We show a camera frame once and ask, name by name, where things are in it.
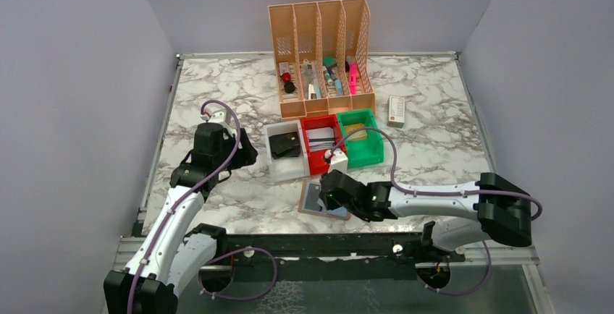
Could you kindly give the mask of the brown leather card holder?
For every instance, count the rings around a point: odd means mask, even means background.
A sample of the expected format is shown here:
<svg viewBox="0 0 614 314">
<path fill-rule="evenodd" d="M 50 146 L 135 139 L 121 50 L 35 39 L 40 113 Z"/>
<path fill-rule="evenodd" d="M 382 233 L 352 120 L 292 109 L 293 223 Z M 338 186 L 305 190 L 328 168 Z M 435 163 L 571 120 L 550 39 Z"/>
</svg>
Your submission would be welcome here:
<svg viewBox="0 0 614 314">
<path fill-rule="evenodd" d="M 320 189 L 321 185 L 316 181 L 305 180 L 303 182 L 298 204 L 298 212 L 343 221 L 349 220 L 351 214 L 346 208 L 341 207 L 328 210 L 324 207 L 324 204 L 319 197 Z"/>
</svg>

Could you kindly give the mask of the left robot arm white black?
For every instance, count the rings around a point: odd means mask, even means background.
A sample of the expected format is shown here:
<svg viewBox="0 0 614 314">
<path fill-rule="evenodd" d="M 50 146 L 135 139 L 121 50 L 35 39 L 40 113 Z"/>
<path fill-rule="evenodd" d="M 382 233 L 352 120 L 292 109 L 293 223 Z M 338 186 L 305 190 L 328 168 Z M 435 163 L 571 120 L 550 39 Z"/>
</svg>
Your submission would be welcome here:
<svg viewBox="0 0 614 314">
<path fill-rule="evenodd" d="M 188 225 L 220 182 L 219 173 L 251 166 L 257 155 L 244 128 L 231 130 L 224 122 L 197 126 L 193 149 L 173 170 L 151 231 L 126 266 L 104 279 L 109 313 L 176 313 L 197 269 L 227 257 L 223 228 L 207 226 L 185 237 Z"/>
</svg>

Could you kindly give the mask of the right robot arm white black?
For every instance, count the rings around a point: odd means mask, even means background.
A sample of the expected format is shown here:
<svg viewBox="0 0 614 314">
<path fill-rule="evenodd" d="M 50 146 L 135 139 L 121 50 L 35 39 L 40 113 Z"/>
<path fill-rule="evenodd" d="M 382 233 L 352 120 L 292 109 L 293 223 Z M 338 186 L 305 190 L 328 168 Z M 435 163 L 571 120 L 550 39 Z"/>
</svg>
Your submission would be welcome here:
<svg viewBox="0 0 614 314">
<path fill-rule="evenodd" d="M 364 184 L 338 170 L 320 179 L 319 199 L 328 211 L 345 208 L 363 221 L 444 216 L 424 225 L 419 255 L 435 261 L 461 246 L 493 240 L 511 247 L 532 244 L 531 223 L 541 204 L 496 173 L 464 184 L 420 187 L 396 182 Z"/>
</svg>

